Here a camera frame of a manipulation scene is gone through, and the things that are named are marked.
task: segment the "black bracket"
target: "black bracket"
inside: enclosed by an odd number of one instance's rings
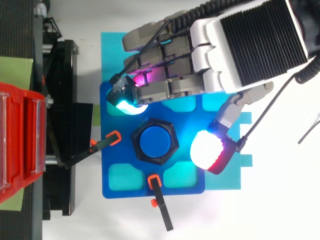
[[[54,18],[43,19],[43,44],[53,44],[61,37],[61,32]]]
[[[161,191],[161,186],[159,183],[159,177],[152,177],[150,178],[150,188],[154,191],[154,196],[155,196],[155,200],[157,205],[154,205],[154,207],[158,206],[160,208],[160,212],[164,221],[164,225],[166,230],[169,232],[171,230],[174,229],[170,216],[169,216],[169,212],[165,203],[165,199],[164,199],[164,195],[162,194]]]
[[[109,103],[115,107],[123,100],[134,103],[133,93],[135,92],[136,82],[131,77],[128,75],[121,77],[115,74],[109,80],[109,83],[112,85],[111,91],[106,96]]]

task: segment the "coiled cable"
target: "coiled cable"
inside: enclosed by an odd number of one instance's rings
[[[320,54],[317,56],[295,76],[295,81],[298,84],[305,84],[309,80],[313,79],[320,72]]]
[[[181,30],[188,29],[198,19],[209,18],[232,6],[248,2],[248,0],[210,0],[194,9],[172,19],[171,28],[175,34]]]

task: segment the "white led light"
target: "white led light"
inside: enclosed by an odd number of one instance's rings
[[[192,141],[190,157],[197,167],[208,170],[217,161],[223,149],[223,144],[217,136],[202,130]]]
[[[128,114],[128,115],[142,114],[147,109],[147,107],[148,107],[148,105],[142,105],[139,107],[135,107],[135,106],[129,104],[126,100],[122,100],[116,106],[117,109],[121,110],[123,113]]]

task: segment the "metal rod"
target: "metal rod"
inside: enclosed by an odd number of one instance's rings
[[[58,165],[58,161],[55,155],[46,155],[45,156],[46,165]]]
[[[42,45],[42,53],[49,54],[51,52],[52,46],[53,46],[52,44],[43,44]]]

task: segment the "black heat sink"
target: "black heat sink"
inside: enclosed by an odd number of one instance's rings
[[[285,0],[237,12],[221,24],[243,86],[308,61]]]

